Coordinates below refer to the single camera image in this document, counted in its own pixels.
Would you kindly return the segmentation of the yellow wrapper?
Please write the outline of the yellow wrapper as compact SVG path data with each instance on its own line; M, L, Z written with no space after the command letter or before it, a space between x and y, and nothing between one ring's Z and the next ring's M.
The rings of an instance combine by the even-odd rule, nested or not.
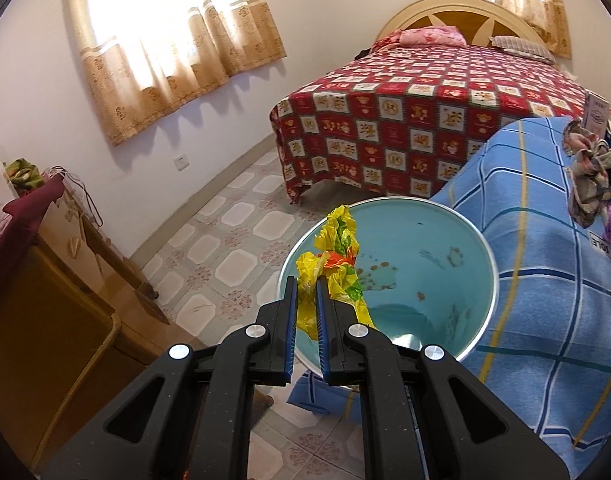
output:
M296 259L296 327L312 340L319 339L316 321L315 289L319 278L326 278L329 296L353 307L357 322L375 327L364 299L355 263L361 245L356 237L356 221L350 208L341 205L327 214L315 236L316 252L304 252Z

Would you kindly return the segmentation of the light blue trash bin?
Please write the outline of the light blue trash bin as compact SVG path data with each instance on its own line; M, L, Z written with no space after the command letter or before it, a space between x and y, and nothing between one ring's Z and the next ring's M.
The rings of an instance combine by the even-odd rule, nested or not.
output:
M388 196L348 207L361 245L355 267L375 328L401 347L436 344L465 360L499 300L496 261L482 233L462 214L422 198ZM326 218L290 250L280 286L296 278L296 259L316 252ZM299 328L296 355L310 370L321 369L317 340Z

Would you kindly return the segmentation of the blue plaid tablecloth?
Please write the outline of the blue plaid tablecloth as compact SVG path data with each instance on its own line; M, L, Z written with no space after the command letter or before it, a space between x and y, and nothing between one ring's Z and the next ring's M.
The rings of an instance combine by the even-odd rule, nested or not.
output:
M569 216L568 119L529 118L485 142L432 202L482 233L499 274L464 361L580 477L611 437L611 259Z

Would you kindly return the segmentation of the wooden dresser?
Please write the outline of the wooden dresser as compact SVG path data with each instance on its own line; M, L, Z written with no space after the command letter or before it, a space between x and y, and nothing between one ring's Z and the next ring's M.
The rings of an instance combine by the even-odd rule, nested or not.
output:
M156 297L66 188L0 287L0 434L23 468L41 472L172 344L199 346Z

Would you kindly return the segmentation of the maroon dresser cloth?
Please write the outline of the maroon dresser cloth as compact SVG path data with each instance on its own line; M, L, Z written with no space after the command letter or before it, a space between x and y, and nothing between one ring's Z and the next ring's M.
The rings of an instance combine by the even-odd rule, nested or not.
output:
M0 233L0 287L10 278L12 270L30 247L47 209L65 189L63 176L57 174L37 190L4 207L11 219Z

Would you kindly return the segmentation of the green cloth on dresser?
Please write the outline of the green cloth on dresser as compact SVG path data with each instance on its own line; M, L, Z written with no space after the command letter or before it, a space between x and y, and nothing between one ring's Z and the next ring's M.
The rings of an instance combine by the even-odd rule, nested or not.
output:
M25 158L18 158L5 166L6 174L19 196L31 193L45 184L36 165Z

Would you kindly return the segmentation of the red patterned bedspread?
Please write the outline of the red patterned bedspread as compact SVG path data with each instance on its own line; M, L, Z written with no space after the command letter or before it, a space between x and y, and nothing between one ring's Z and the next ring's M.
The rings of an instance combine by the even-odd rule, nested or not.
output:
M579 117L584 99L557 68L496 49L397 47L294 90L270 124L293 203L324 180L429 198L500 128Z

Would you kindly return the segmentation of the crumpled patterned wrapper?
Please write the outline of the crumpled patterned wrapper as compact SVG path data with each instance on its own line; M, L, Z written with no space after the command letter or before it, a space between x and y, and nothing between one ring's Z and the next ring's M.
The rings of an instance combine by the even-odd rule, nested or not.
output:
M570 157L569 214L587 229L611 197L611 147L605 139L583 128L580 119L574 119L563 129L563 150Z

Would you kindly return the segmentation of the white tall carton box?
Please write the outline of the white tall carton box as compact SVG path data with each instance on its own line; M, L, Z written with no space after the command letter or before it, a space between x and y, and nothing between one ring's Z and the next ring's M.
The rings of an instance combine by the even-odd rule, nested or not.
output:
M587 90L583 107L582 127L603 138L608 129L610 105L600 94Z

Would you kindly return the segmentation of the striped pillow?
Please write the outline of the striped pillow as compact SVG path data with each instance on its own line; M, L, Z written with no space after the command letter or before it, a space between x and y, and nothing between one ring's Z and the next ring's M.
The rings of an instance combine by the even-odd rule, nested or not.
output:
M526 40L515 36L493 36L491 46L504 53L519 56L519 58L529 58L529 60L554 65L556 60L552 52L547 47L537 44L534 41Z

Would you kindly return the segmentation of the pink floral pillow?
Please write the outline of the pink floral pillow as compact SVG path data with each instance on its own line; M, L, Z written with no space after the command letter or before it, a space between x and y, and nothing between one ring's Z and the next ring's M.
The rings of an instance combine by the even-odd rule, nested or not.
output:
M402 47L445 46L465 48L466 39L454 26L426 26L392 32L389 38Z

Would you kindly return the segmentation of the left window tan curtain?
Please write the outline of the left window tan curtain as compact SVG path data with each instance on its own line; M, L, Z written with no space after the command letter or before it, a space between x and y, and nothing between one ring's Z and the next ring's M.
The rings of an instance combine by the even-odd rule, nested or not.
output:
M266 0L68 0L97 115L120 145L232 76L284 58Z

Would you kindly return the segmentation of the cream wooden headboard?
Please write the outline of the cream wooden headboard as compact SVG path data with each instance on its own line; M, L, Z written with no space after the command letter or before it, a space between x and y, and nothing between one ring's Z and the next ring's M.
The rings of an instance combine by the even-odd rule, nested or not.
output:
M487 0L417 0L390 18L376 39L397 29L425 26L454 26L474 46L488 47L494 36L514 35L545 47L526 21Z

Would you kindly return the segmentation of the white wall socket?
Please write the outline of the white wall socket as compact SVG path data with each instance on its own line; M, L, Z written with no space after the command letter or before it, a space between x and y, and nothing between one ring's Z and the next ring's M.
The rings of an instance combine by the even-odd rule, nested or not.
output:
M185 154L179 155L174 159L174 164L178 171L183 171L189 166L189 159Z

